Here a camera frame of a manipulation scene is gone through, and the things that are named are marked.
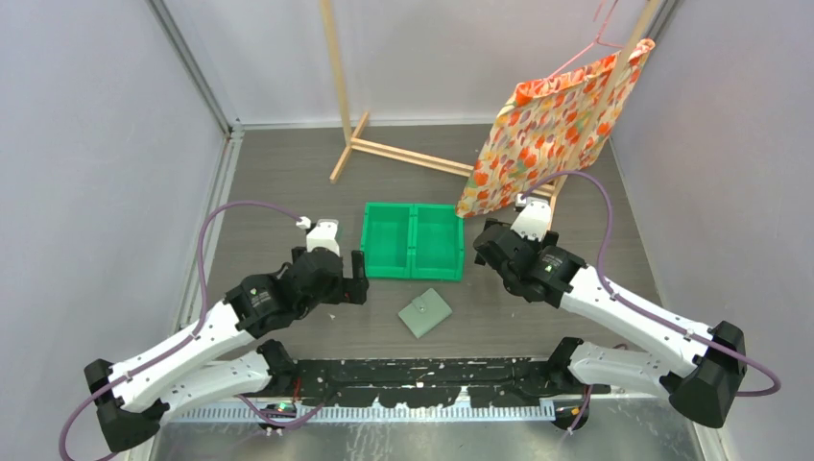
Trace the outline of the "sage green card holder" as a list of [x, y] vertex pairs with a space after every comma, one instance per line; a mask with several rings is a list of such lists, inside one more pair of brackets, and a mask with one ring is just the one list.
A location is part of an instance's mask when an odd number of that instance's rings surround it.
[[420, 339], [451, 314], [449, 304], [434, 288], [429, 288], [402, 308], [398, 312], [398, 317], [411, 333]]

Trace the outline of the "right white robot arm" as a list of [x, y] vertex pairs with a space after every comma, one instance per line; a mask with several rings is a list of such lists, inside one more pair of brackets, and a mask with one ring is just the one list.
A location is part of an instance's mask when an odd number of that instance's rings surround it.
[[530, 240], [489, 220], [473, 242], [476, 263], [491, 267], [510, 294], [580, 315], [636, 346], [623, 351], [564, 337], [546, 363], [551, 387], [566, 395], [582, 385], [625, 388], [667, 400], [696, 424], [722, 427], [747, 371], [728, 354], [745, 351], [743, 331], [726, 321], [711, 328], [601, 283], [597, 269], [558, 238], [549, 232]]

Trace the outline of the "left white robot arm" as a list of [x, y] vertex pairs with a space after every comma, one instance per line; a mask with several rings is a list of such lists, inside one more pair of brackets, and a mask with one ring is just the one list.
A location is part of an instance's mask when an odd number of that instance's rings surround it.
[[245, 277], [204, 319], [150, 350], [88, 364], [85, 380], [108, 448], [135, 448], [172, 417], [210, 401], [260, 391], [286, 396], [297, 367], [280, 342], [270, 339], [228, 363], [215, 359], [289, 327], [322, 303], [365, 303], [370, 283], [362, 251], [352, 252], [351, 269], [347, 278], [340, 256], [296, 247], [278, 271]]

